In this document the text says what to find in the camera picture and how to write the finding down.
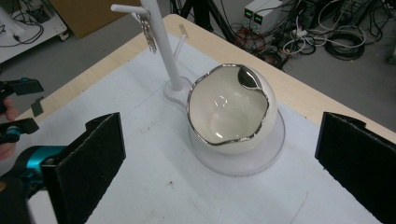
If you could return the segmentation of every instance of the bowl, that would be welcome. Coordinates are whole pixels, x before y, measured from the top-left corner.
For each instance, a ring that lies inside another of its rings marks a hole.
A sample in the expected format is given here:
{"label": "bowl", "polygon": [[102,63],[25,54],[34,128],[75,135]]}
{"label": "bowl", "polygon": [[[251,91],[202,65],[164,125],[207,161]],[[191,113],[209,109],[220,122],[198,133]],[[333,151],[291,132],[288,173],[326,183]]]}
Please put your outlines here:
{"label": "bowl", "polygon": [[258,146],[276,122],[276,98],[261,74],[242,64],[226,63],[191,86],[187,114],[191,132],[224,154]]}

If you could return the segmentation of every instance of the tripod leg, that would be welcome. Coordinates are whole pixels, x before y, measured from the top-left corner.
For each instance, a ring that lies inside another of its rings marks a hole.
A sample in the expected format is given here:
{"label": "tripod leg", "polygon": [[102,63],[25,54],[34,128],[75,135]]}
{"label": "tripod leg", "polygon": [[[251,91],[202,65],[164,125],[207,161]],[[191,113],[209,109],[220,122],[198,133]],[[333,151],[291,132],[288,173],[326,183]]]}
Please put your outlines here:
{"label": "tripod leg", "polygon": [[184,3],[183,8],[181,9],[180,16],[183,17],[184,19],[187,19],[192,9],[192,5],[193,5],[193,1],[187,0],[186,3]]}
{"label": "tripod leg", "polygon": [[172,8],[173,8],[172,13],[180,15],[178,8],[177,8],[176,0],[171,0],[171,4],[172,4]]}
{"label": "tripod leg", "polygon": [[213,19],[215,19],[216,23],[218,24],[219,28],[223,32],[227,41],[232,44],[235,43],[235,37],[233,35],[233,32],[231,31],[231,28],[228,26],[228,23],[221,16],[221,14],[220,14],[218,8],[216,7],[215,3],[213,2],[213,0],[206,0],[206,2],[209,7],[210,13],[212,13]]}
{"label": "tripod leg", "polygon": [[203,27],[209,32],[212,32],[213,28],[210,24],[209,5],[207,4],[206,0],[195,1],[193,9],[195,24]]}

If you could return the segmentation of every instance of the cable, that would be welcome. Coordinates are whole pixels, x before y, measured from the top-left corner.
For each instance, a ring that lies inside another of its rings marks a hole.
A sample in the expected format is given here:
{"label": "cable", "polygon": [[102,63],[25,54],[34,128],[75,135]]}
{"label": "cable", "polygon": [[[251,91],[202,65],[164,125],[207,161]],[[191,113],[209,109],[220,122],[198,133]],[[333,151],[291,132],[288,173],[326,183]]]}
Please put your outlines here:
{"label": "cable", "polygon": [[317,36],[311,36],[311,35],[307,35],[306,37],[305,37],[305,41],[309,44],[309,45],[312,45],[312,46],[315,46],[315,47],[322,47],[322,46],[324,46],[325,44],[326,44],[326,40],[327,40],[328,38],[327,38],[327,36],[326,35],[324,35],[324,38],[320,38],[320,37],[317,37]]}
{"label": "cable", "polygon": [[325,26],[322,25],[322,23],[320,22],[321,14],[322,14],[322,12],[324,11],[324,9],[325,9],[326,7],[328,7],[330,4],[335,3],[335,2],[338,2],[338,1],[340,1],[340,0],[333,0],[333,1],[329,2],[328,4],[326,4],[326,6],[323,7],[323,9],[322,9],[322,10],[319,12],[319,14],[318,14],[318,25],[319,25],[321,28],[323,28],[323,29],[325,29],[325,30],[327,30],[327,31],[333,30],[334,27],[335,27],[336,25],[338,25],[338,22],[341,20],[341,17],[342,17],[342,15],[343,15],[343,12],[340,13],[340,17],[339,17],[339,18],[337,19],[337,21],[334,23],[334,25],[332,26],[332,28],[327,28],[327,27],[325,27]]}
{"label": "cable", "polygon": [[[375,13],[379,10],[379,9],[383,9],[385,14],[387,15],[387,17],[382,20],[382,21],[377,21],[376,19],[376,15]],[[375,40],[372,40],[371,43],[366,43],[366,45],[371,45],[374,44],[376,42],[378,42],[379,40],[382,39],[383,37],[383,32],[382,29],[385,27],[385,25],[389,22],[389,20],[392,18],[392,14],[389,11],[388,8],[388,4],[386,4],[385,2],[381,2],[378,1],[374,6],[373,9],[370,10],[369,12],[369,19],[370,19],[370,23],[369,23],[369,32],[370,35],[375,37]]]}
{"label": "cable", "polygon": [[[303,43],[303,45],[302,45],[301,47],[299,47],[298,45],[296,45],[297,43],[300,43],[300,42]],[[286,46],[288,46],[288,45],[290,45],[290,44],[293,44],[293,45],[291,46],[290,49],[287,49]],[[305,39],[302,38],[301,41],[300,41],[299,39],[292,39],[291,41],[289,41],[288,43],[286,43],[286,44],[283,46],[283,49],[282,49],[282,50],[283,50],[283,52],[286,53],[287,55],[298,54],[298,53],[300,53],[301,51],[304,50],[305,46],[306,46],[306,41],[305,41]]]}
{"label": "cable", "polygon": [[[170,7],[170,12],[173,14],[180,15],[181,11],[183,9],[183,5],[181,4],[181,0],[170,0],[169,1],[169,7]],[[195,18],[194,14],[189,12],[189,15],[191,15],[193,18]]]}
{"label": "cable", "polygon": [[272,48],[268,48],[260,52],[256,55],[259,59],[265,61],[266,63],[271,64],[272,66],[276,67],[277,69],[282,69],[283,65],[289,59],[287,57],[285,60],[277,53],[276,50]]}
{"label": "cable", "polygon": [[235,34],[235,41],[238,42],[235,43],[236,46],[252,54],[256,54],[265,48],[264,36],[254,34],[248,28],[241,28]]}
{"label": "cable", "polygon": [[304,48],[300,51],[302,55],[311,55],[317,51],[317,47],[313,44],[310,44],[306,36],[303,38],[303,40],[306,41],[307,44],[305,44]]}
{"label": "cable", "polygon": [[[340,45],[334,41],[337,39],[347,40],[353,44],[353,47]],[[350,61],[358,59],[364,53],[364,45],[361,42],[362,40],[353,34],[335,34],[329,37],[324,48],[333,57],[343,61]]]}
{"label": "cable", "polygon": [[[18,9],[19,9],[19,12],[20,12],[20,13],[17,14],[17,15],[15,15],[15,16],[13,17],[13,19],[14,19],[15,21],[22,22],[23,24],[25,24],[25,25],[27,25],[27,26],[34,26],[34,27],[37,27],[38,30],[37,30],[37,32],[36,32],[33,36],[29,37],[29,38],[26,39],[26,40],[21,40],[21,37],[20,37],[20,36],[13,34],[12,36],[13,36],[14,40],[15,40],[17,43],[14,44],[14,45],[6,45],[6,46],[1,46],[1,45],[0,45],[0,48],[11,48],[11,47],[16,47],[16,46],[18,46],[18,45],[28,45],[28,44],[32,44],[32,43],[34,43],[35,41],[37,41],[37,39],[38,39],[40,36],[42,36],[42,34],[44,33],[44,27],[43,27],[41,24],[39,24],[39,23],[36,22],[36,21],[32,21],[32,20],[30,19],[29,15],[26,15],[25,13],[22,12],[21,5],[20,5],[20,3],[19,3],[18,1],[15,1],[15,0],[13,1],[12,8],[14,9],[15,3],[16,3],[16,2],[17,2],[17,6],[18,6]],[[0,33],[4,32],[4,31],[5,31],[5,27],[2,28],[2,30],[1,30]]]}

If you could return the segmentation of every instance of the clear glass base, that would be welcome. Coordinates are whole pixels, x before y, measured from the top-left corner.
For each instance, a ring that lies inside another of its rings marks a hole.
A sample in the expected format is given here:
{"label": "clear glass base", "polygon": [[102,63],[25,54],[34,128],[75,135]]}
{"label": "clear glass base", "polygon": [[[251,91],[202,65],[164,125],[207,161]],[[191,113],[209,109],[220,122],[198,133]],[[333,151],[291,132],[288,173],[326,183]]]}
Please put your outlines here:
{"label": "clear glass base", "polygon": [[187,98],[189,97],[189,92],[191,88],[191,83],[185,77],[180,78],[182,89],[180,91],[174,91],[172,89],[172,83],[168,81],[166,83],[165,89],[163,90],[165,97],[178,105],[186,107],[187,105]]}
{"label": "clear glass base", "polygon": [[195,136],[190,128],[192,151],[198,160],[211,170],[222,175],[248,176],[255,175],[270,166],[279,155],[285,141],[285,122],[277,111],[276,124],[268,136],[255,148],[240,154],[218,153]]}

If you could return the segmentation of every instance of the white pole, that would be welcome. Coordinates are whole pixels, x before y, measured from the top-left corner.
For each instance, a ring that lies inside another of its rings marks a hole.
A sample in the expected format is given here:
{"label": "white pole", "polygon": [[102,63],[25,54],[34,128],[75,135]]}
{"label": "white pole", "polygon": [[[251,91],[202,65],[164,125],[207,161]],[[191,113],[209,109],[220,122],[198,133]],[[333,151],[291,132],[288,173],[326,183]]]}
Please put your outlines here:
{"label": "white pole", "polygon": [[169,43],[168,34],[163,25],[160,8],[157,0],[141,0],[142,6],[149,11],[149,21],[157,42],[158,49],[163,57],[163,63],[170,78],[173,91],[181,91],[183,85],[181,83],[180,74],[177,70],[176,61]]}
{"label": "white pole", "polygon": [[131,6],[117,5],[117,4],[111,5],[111,10],[117,12],[125,12],[125,13],[136,13],[142,16],[143,15],[147,16],[149,14],[149,12],[142,7],[131,7]]}

